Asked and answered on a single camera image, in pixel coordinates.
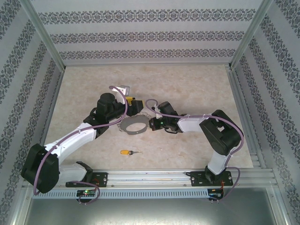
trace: white arm segment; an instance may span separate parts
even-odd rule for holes
[[[202,132],[199,124],[208,118],[181,118],[177,124],[182,132],[196,131]]]
[[[74,131],[81,130],[83,128],[91,127],[88,123],[82,123],[79,127],[77,127]],[[84,144],[93,141],[96,138],[96,130],[94,129],[88,129],[85,131],[82,131],[78,134],[75,134],[65,140],[63,143],[61,143],[57,149],[55,149],[52,154],[57,154],[57,158],[59,159],[59,165],[74,151],[76,151],[78,148],[83,146]],[[49,151],[54,145],[56,145],[57,142],[59,142],[61,139],[46,145],[46,150]]]
[[[216,151],[212,154],[210,162],[208,163],[207,167],[210,171],[212,171],[215,175],[220,174],[225,169],[225,162],[230,156],[231,152],[237,149],[237,147],[231,149],[227,156],[220,155]]]
[[[178,126],[182,132],[196,131],[203,132],[199,124],[207,118],[182,118],[178,121]],[[227,156],[218,154],[216,151],[213,152],[210,162],[207,167],[215,175],[220,174],[225,169],[225,162],[228,159],[230,153]]]
[[[72,165],[60,165],[60,178],[57,185],[65,185],[67,182],[79,180],[81,181],[85,174],[86,169],[77,163]]]

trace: wall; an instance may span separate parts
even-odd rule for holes
[[[0,0],[0,224],[18,197],[30,146],[41,142],[61,72],[18,0]]]
[[[299,15],[299,0],[274,1],[235,68],[292,224],[300,224]]]
[[[229,63],[262,0],[33,0],[66,65]]]

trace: screwdriver handle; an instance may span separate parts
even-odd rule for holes
[[[121,155],[130,155],[129,150],[121,150],[120,153],[121,153]]]

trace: metal panel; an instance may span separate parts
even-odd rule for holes
[[[275,225],[265,189],[237,189],[224,200],[100,199],[83,206],[71,199],[33,199],[27,225]]]

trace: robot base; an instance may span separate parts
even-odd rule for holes
[[[93,172],[91,175],[89,183],[96,184],[99,188],[105,188],[107,185],[107,175],[106,172]],[[67,188],[90,188],[90,185],[85,184],[78,184],[78,183],[72,183],[67,182],[66,183]]]
[[[218,178],[218,180],[211,183],[209,180],[207,180],[205,176],[205,171],[191,171],[187,172],[186,175],[191,177],[191,184],[192,187],[203,187],[203,186],[221,186],[222,182],[224,186],[232,186],[233,185],[233,179],[231,176],[230,171],[224,171],[221,176]]]

